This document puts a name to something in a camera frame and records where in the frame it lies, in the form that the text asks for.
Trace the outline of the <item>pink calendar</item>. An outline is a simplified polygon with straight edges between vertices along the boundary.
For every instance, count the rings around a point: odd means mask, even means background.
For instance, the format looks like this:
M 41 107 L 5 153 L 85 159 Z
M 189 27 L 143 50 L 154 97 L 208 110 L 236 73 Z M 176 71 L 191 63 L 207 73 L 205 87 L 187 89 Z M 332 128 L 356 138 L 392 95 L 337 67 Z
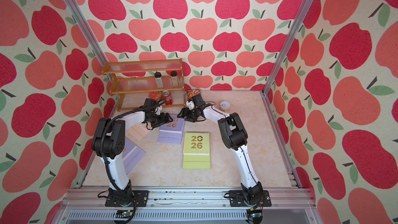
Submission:
M 150 130 L 148 130 L 146 124 L 140 123 L 128 128 L 127 133 L 133 136 L 137 141 L 140 141 L 150 133 Z

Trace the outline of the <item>green calendar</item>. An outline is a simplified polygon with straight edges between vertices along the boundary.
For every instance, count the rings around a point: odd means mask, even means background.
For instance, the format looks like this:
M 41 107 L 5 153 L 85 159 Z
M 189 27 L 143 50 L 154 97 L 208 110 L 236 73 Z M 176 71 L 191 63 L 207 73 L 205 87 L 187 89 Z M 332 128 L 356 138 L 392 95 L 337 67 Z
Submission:
M 186 170 L 211 168 L 209 132 L 186 132 L 184 134 L 182 167 Z

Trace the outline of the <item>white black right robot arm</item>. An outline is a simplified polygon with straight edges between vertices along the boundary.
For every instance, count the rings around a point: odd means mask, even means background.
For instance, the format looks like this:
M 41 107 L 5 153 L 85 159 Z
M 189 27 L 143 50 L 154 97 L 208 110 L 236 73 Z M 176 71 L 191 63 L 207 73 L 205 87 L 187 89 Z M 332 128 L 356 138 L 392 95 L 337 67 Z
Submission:
M 218 124 L 222 141 L 230 149 L 237 161 L 243 199 L 247 206 L 257 207 L 264 200 L 263 187 L 252 166 L 247 146 L 247 131 L 237 113 L 228 114 L 205 102 L 200 94 L 186 102 L 178 117 L 195 123 L 198 118 Z

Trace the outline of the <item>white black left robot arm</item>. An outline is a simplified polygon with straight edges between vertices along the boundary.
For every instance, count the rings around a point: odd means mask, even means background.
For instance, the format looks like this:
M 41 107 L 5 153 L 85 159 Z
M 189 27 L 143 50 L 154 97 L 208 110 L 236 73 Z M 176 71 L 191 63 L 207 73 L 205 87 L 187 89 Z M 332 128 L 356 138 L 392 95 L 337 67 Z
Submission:
M 165 99 L 145 99 L 143 106 L 113 118 L 103 117 L 98 121 L 91 148 L 104 163 L 110 181 L 106 206 L 138 207 L 131 181 L 127 177 L 122 152 L 125 147 L 126 129 L 141 123 L 157 128 L 173 121 L 169 114 L 161 112 Z

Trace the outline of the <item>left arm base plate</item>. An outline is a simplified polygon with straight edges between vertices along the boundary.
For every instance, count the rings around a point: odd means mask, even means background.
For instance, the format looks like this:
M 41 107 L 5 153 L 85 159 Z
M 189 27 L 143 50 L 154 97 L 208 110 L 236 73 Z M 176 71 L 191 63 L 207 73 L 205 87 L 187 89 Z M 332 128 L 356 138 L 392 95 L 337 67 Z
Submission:
M 145 207 L 148 201 L 149 191 L 147 190 L 129 190 L 127 192 L 129 197 L 119 193 L 111 188 L 108 189 L 108 196 L 106 198 L 106 207 L 133 207 L 132 200 L 137 207 Z

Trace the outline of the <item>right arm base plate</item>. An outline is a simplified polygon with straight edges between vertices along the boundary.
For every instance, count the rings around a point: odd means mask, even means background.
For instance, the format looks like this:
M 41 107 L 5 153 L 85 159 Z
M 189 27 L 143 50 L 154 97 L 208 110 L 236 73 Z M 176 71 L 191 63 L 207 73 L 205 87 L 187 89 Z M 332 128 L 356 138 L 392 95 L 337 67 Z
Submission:
M 271 197 L 269 192 L 247 193 L 242 190 L 230 190 L 224 194 L 224 198 L 228 199 L 231 207 L 271 207 Z

